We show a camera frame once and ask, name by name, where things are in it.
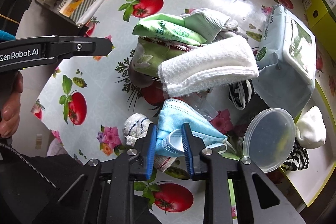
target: blue face mask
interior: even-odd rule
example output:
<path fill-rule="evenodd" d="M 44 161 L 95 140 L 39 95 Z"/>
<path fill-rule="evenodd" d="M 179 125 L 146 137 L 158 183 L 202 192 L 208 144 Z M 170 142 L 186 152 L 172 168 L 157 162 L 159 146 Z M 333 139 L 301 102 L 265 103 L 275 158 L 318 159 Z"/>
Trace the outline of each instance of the blue face mask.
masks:
<path fill-rule="evenodd" d="M 187 122 L 194 136 L 201 138 L 208 148 L 227 148 L 227 137 L 216 130 L 191 106 L 177 99 L 165 100 L 157 125 L 155 153 L 167 157 L 184 156 L 181 138 L 182 125 Z"/>

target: black and white striped fabric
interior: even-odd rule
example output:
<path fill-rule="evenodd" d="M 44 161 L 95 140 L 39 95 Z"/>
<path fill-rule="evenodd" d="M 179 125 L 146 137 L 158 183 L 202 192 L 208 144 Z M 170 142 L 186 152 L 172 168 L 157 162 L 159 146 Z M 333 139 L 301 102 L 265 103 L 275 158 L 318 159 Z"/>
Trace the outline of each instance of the black and white striped fabric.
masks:
<path fill-rule="evenodd" d="M 308 152 L 295 140 L 292 152 L 287 160 L 281 165 L 286 171 L 304 170 L 308 168 Z"/>
<path fill-rule="evenodd" d="M 229 99 L 236 108 L 242 110 L 254 95 L 252 80 L 244 80 L 229 85 Z"/>

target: plastic wipes lid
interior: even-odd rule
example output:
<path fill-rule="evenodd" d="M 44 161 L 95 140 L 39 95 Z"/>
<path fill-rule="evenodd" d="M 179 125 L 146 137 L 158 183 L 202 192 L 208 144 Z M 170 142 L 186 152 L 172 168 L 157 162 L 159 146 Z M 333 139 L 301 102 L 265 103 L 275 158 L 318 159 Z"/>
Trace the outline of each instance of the plastic wipes lid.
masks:
<path fill-rule="evenodd" d="M 243 155 L 268 173 L 288 158 L 295 141 L 295 124 L 282 108 L 260 112 L 250 123 L 243 140 Z"/>
<path fill-rule="evenodd" d="M 287 15 L 283 56 L 309 83 L 315 75 L 315 40 L 308 28 L 298 21 Z"/>

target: green cloth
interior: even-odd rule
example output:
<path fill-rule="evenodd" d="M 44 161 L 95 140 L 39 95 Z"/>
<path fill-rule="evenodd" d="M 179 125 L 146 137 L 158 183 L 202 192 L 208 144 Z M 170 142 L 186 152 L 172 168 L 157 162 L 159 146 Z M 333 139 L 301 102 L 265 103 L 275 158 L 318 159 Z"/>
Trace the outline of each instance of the green cloth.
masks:
<path fill-rule="evenodd" d="M 200 34 L 184 27 L 182 17 L 155 14 L 141 19 L 133 29 L 134 35 L 175 40 L 187 45 L 199 46 L 206 42 Z"/>
<path fill-rule="evenodd" d="M 158 77 L 159 65 L 170 58 L 181 55 L 184 51 L 168 48 L 139 37 L 133 56 L 134 70 L 145 75 Z"/>

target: silver screw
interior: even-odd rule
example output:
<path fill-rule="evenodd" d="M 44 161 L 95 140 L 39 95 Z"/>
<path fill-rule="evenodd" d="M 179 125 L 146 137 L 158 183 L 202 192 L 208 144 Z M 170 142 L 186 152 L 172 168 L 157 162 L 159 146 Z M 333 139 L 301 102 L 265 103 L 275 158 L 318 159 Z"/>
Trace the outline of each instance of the silver screw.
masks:
<path fill-rule="evenodd" d="M 202 153 L 203 153 L 204 155 L 211 155 L 211 154 L 212 154 L 212 150 L 211 150 L 210 148 L 204 148 L 204 149 L 202 150 Z"/>
<path fill-rule="evenodd" d="M 98 164 L 98 160 L 97 159 L 91 159 L 88 161 L 88 164 L 90 166 L 96 166 Z"/>
<path fill-rule="evenodd" d="M 247 165 L 251 163 L 251 159 L 249 157 L 242 157 L 241 162 Z"/>
<path fill-rule="evenodd" d="M 132 148 L 127 150 L 127 154 L 130 156 L 135 156 L 138 153 L 138 150 Z"/>

